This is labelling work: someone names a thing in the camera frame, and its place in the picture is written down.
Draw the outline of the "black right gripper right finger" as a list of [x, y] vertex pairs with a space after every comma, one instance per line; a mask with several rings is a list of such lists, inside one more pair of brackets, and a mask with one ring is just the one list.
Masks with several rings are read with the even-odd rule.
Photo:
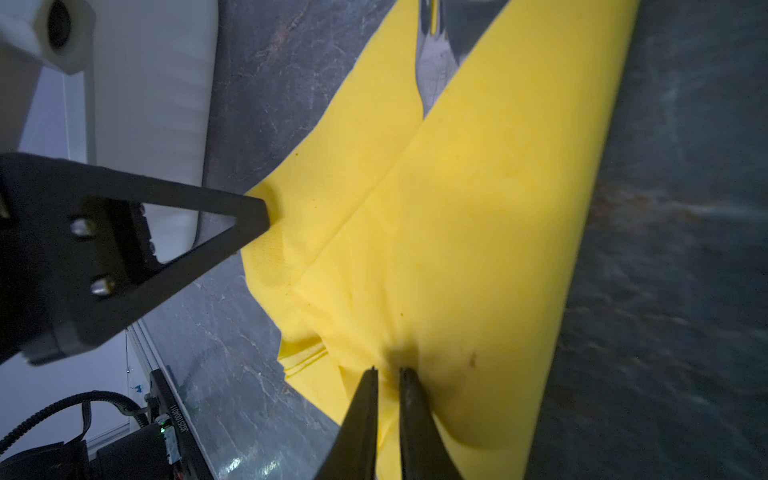
[[403, 368], [399, 378], [402, 478], [462, 479], [442, 441], [417, 372]]

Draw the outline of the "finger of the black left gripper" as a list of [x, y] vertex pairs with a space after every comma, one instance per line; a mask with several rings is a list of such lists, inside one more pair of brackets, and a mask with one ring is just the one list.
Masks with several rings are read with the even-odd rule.
[[[157, 259], [144, 208], [231, 218]], [[93, 350], [264, 234], [264, 201], [20, 152], [1, 158], [1, 357], [39, 366]]]

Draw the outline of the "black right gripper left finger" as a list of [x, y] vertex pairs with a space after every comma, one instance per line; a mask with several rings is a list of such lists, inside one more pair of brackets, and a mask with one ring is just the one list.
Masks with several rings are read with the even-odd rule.
[[378, 438], [378, 371], [364, 372], [337, 437], [315, 479], [372, 480]]

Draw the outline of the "yellow paper napkin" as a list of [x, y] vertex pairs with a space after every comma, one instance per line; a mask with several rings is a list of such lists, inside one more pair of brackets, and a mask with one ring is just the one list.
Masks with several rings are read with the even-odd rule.
[[425, 111], [399, 1], [253, 188], [271, 226], [242, 259], [285, 379], [341, 422], [378, 370], [380, 478], [404, 367], [463, 477], [524, 476], [637, 9], [512, 1]]

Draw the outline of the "silver fork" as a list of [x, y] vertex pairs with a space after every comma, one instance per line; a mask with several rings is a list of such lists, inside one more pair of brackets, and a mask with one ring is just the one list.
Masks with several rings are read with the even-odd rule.
[[458, 70], [448, 40], [444, 12], [440, 1], [419, 2], [415, 78], [424, 117]]

